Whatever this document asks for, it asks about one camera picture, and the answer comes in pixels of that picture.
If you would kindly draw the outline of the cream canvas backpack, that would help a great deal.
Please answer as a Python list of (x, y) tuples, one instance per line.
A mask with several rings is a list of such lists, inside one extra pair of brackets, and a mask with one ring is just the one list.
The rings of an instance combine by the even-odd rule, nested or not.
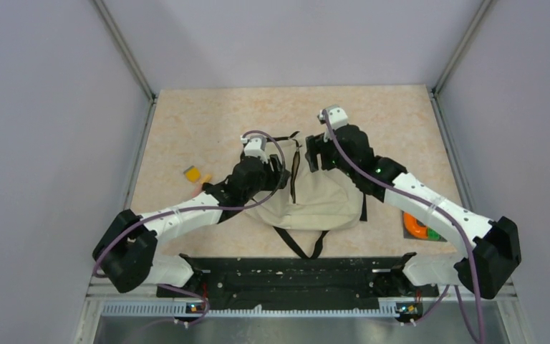
[[(247, 210), (246, 215), (272, 227), (298, 257), (317, 259), (329, 232), (351, 229), (367, 221), (366, 197), (339, 170), (311, 172), (304, 157), (304, 139), (297, 132), (276, 140), (286, 160), (286, 183), (268, 201)], [(291, 231), (320, 233), (310, 255), (292, 238)]]

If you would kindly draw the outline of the pink orange marker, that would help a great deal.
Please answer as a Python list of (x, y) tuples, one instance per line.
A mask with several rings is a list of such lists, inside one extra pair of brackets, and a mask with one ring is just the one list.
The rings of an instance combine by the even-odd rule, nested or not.
[(201, 177), (201, 179), (198, 181), (198, 184), (197, 186), (195, 187), (191, 197), (192, 198), (195, 198), (196, 196), (198, 196), (200, 193), (203, 192), (203, 185), (205, 183), (208, 183), (210, 182), (212, 179), (212, 175), (211, 174), (206, 174), (204, 176)]

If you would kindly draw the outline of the yellow eraser block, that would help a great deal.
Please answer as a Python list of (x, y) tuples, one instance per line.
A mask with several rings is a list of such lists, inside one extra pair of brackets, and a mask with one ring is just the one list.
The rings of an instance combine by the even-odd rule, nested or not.
[(183, 175), (191, 183), (196, 183), (201, 179), (201, 172), (195, 166), (190, 166), (186, 168), (183, 172)]

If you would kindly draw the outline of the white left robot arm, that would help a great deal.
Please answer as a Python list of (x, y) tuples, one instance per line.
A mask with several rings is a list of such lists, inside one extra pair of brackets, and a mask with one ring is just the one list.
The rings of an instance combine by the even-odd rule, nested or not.
[(285, 158), (277, 154), (266, 162), (242, 156), (223, 181), (207, 183), (181, 204), (144, 214), (121, 211), (94, 248), (93, 276), (109, 280), (120, 293), (152, 283), (172, 285), (184, 296), (196, 294), (201, 287), (199, 274), (186, 259), (162, 255), (162, 246), (265, 203), (288, 175)]

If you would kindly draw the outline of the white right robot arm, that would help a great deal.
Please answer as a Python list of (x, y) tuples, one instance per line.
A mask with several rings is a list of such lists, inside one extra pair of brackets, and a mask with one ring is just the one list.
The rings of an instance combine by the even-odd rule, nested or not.
[(306, 137), (306, 160), (312, 172), (337, 169), (357, 189), (412, 215), (457, 250), (458, 255), (414, 254), (391, 276), (400, 295), (411, 295), (427, 284), (463, 285), (492, 300), (521, 263), (516, 223), (475, 214), (434, 192), (391, 158), (374, 153), (367, 134), (356, 125)]

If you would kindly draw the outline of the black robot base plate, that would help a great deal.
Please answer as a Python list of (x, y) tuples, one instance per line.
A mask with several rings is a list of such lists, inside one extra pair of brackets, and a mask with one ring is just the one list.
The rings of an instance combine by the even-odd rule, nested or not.
[(194, 275), (183, 286), (212, 310), (376, 310), (386, 297), (435, 297), (401, 272), (400, 257), (185, 257)]

